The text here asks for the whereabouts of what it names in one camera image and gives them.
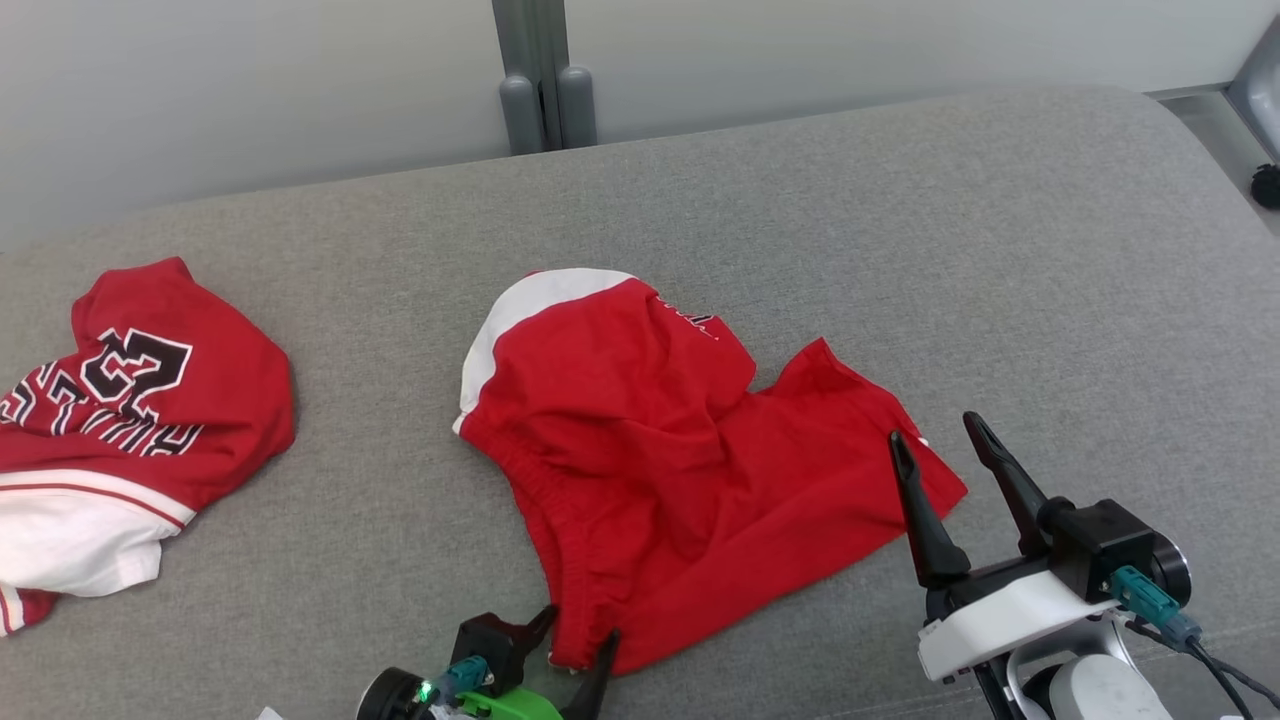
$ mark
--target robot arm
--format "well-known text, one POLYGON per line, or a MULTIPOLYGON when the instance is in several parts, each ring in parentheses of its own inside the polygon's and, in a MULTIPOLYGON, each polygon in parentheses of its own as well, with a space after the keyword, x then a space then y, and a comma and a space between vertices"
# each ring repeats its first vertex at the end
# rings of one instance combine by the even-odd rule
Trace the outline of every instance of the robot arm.
POLYGON ((613 670, 620 634, 613 630, 600 646, 573 700, 557 710, 530 692, 525 660, 547 638, 558 610, 547 606, 526 625, 513 625, 493 612, 458 626, 449 669, 434 680, 388 667, 365 691, 356 720, 431 720, 486 717, 490 720, 598 720, 613 670))
POLYGON ((1169 717, 1125 650, 1120 628, 1129 618, 1121 610, 1160 624, 1166 638, 1180 633, 1180 642, 1194 643, 1199 628, 1180 614, 1192 591, 1185 557, 1112 500, 1078 509, 1047 498, 977 413, 966 413, 964 424, 1018 525, 1019 555, 973 569, 929 505, 906 443, 890 436, 916 579, 925 589, 919 642, 925 675, 951 683, 973 673, 997 719, 1088 720, 1101 708, 1114 712, 1117 697, 1132 702, 1135 715, 1169 717), (1075 657, 1020 683, 1020 669, 1061 652, 1075 657))

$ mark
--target green part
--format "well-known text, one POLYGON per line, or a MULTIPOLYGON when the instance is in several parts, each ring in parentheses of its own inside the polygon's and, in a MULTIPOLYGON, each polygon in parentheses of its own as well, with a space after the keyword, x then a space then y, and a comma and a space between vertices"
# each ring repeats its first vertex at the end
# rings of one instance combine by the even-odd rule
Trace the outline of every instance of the green part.
POLYGON ((458 700, 468 715, 488 710, 489 720, 564 720, 549 700, 525 688, 515 688, 502 697, 462 693, 458 700))

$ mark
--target gray fabric cushion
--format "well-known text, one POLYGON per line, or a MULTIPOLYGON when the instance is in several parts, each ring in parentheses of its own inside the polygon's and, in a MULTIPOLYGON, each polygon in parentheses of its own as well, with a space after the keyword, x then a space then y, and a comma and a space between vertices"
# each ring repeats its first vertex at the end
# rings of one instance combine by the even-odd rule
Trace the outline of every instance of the gray fabric cushion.
MULTIPOLYGON (((531 616, 547 591, 507 483, 449 424, 493 300, 566 265, 722 315, 759 386, 826 336, 966 478, 947 525, 984 564, 1015 530, 960 425, 979 410, 1050 493, 1175 538, 1210 648, 1280 685, 1280 246, 1139 95, 961 96, 166 208, 0 258, 0 378, 72 347, 99 272, 173 254, 291 354, 297 445, 169 542, 157 582, 0 641, 5 720, 339 720, 383 667, 439 669, 462 619, 531 616)), ((984 716, 972 680, 924 679, 922 618, 899 541, 617 680, 605 717, 984 716)), ((1175 716, 1228 710, 1190 660, 1130 644, 1175 716)), ((573 679, 530 670, 567 700, 573 679)))

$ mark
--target white wall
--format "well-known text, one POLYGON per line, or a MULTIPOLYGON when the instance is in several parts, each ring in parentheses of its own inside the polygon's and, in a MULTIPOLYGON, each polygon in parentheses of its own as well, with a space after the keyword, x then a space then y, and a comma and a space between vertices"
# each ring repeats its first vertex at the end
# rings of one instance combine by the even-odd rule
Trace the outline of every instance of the white wall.
POLYGON ((1230 81, 1280 0, 566 0, 602 142, 998 85, 1230 81))
POLYGON ((0 1, 0 251, 123 211, 507 154, 484 0, 0 1))

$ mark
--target red clothing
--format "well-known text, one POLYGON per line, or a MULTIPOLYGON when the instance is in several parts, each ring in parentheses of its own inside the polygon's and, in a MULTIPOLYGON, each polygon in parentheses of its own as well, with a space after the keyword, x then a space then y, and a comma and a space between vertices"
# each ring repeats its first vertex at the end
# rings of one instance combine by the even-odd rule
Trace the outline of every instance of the red clothing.
POLYGON ((0 635, 159 573, 159 541, 293 442, 284 352, 182 260, 105 273, 73 355, 0 395, 0 635))
POLYGON ((561 607, 557 665, 614 626, 617 673, 694 644, 902 534, 887 437, 940 512, 964 496, 897 400, 817 341, 763 392, 716 316, 631 275, 532 274, 467 355, 454 429, 506 473, 561 607))

